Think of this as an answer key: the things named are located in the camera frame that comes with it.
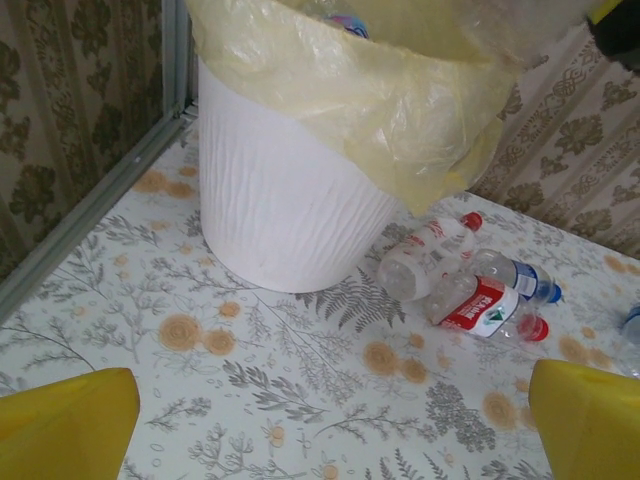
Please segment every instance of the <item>metal frame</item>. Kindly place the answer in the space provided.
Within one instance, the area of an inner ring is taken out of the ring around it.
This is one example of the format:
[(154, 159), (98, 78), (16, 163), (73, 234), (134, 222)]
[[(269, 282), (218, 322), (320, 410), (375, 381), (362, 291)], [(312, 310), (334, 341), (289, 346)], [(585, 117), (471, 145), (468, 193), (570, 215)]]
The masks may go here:
[(0, 284), (0, 325), (25, 302), (197, 116), (189, 96), (191, 22), (184, 0), (162, 0), (164, 116)]

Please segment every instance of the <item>wall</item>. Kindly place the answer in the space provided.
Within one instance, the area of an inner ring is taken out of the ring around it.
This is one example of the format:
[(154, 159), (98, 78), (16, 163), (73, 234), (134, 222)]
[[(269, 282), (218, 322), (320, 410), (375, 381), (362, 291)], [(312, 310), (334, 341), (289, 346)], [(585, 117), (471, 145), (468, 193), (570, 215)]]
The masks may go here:
[(160, 0), (0, 0), (0, 279), (162, 113)]
[(501, 144), (471, 191), (640, 258), (639, 90), (585, 28), (573, 30), (513, 90)]

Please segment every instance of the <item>plastic bottle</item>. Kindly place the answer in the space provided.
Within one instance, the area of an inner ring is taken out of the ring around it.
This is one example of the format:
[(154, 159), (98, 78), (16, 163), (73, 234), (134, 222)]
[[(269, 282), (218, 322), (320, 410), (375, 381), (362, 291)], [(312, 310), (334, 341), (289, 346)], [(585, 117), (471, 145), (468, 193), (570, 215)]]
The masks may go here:
[(481, 226), (482, 217), (475, 212), (460, 220), (430, 221), (384, 256), (378, 282), (401, 302), (426, 297), (442, 276), (458, 271), (462, 260), (471, 257), (474, 232)]
[(465, 330), (481, 337), (539, 342), (549, 325), (513, 288), (489, 277), (454, 273), (442, 279), (424, 302), (434, 325)]
[(309, 0), (302, 7), (302, 13), (358, 37), (369, 38), (364, 22), (343, 0)]
[(494, 250), (478, 250), (465, 270), (495, 278), (536, 305), (556, 303), (562, 298), (562, 289), (544, 269), (511, 260)]
[(631, 309), (622, 327), (617, 363), (622, 373), (640, 379), (640, 303)]

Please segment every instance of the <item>floral vinyl floor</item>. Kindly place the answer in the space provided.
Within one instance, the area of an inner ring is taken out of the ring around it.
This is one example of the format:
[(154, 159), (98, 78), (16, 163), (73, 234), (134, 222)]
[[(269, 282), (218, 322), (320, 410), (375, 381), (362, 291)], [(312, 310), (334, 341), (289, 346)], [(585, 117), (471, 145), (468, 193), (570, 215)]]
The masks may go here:
[(471, 194), (481, 247), (543, 265), (564, 290), (540, 344), (427, 325), (377, 286), (381, 256), (420, 222), (399, 212), (340, 285), (246, 284), (207, 248), (197, 128), (165, 152), (0, 327), (0, 395), (128, 367), (142, 407), (120, 478), (551, 478), (527, 403), (553, 357), (613, 369), (640, 264)]

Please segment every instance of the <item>red bottle cap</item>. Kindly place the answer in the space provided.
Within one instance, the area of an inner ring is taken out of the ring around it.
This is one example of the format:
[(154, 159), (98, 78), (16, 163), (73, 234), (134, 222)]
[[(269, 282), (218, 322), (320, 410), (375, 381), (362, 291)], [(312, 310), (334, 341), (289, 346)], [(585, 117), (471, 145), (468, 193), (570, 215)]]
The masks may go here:
[(549, 336), (549, 324), (542, 317), (527, 315), (518, 325), (518, 333), (527, 342), (541, 342)]
[(462, 217), (460, 223), (469, 230), (477, 232), (482, 226), (482, 216), (478, 212), (471, 212)]

